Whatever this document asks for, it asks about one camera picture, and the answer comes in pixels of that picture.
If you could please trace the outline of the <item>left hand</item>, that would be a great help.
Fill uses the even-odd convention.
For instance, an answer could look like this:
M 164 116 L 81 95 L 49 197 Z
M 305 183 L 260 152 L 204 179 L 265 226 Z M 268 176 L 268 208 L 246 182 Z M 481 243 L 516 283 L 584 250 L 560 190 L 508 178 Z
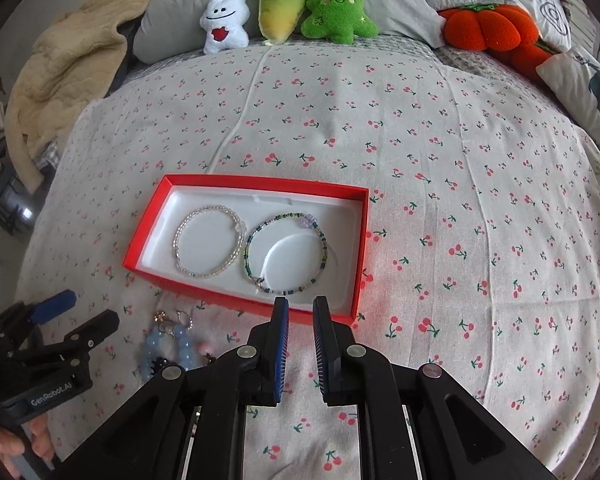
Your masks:
M 28 422 L 33 452 L 43 460 L 50 462 L 55 456 L 55 448 L 48 429 L 48 416 L 42 414 Z M 24 452 L 23 440 L 7 429 L 0 427 L 0 460 L 14 479 L 20 477 L 20 471 L 12 459 Z

